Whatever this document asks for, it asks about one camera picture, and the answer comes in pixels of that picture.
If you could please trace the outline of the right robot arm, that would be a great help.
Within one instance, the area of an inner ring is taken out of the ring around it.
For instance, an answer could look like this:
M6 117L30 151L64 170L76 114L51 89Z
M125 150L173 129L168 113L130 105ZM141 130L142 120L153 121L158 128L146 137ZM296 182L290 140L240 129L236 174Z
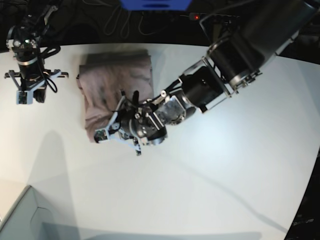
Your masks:
M47 88L57 93L54 81L69 77L68 72L45 68L45 59L58 54L59 45L41 51L41 42L50 28L50 16L60 4L60 0L29 0L21 22L8 31L6 47L13 53L19 71L9 70L4 77L10 78L17 87L17 105L31 105L33 101L44 103Z

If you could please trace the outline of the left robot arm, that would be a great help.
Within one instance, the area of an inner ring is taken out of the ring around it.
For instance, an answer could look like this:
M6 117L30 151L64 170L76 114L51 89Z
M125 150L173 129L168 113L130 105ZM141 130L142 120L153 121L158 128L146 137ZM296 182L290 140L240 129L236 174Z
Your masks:
M206 54L161 93L144 102L122 95L108 124L94 140L127 143L137 155L141 145L158 145L168 125L178 125L196 110L205 113L220 96L226 99L252 83L260 69L320 9L317 0L262 0L237 30L213 42Z

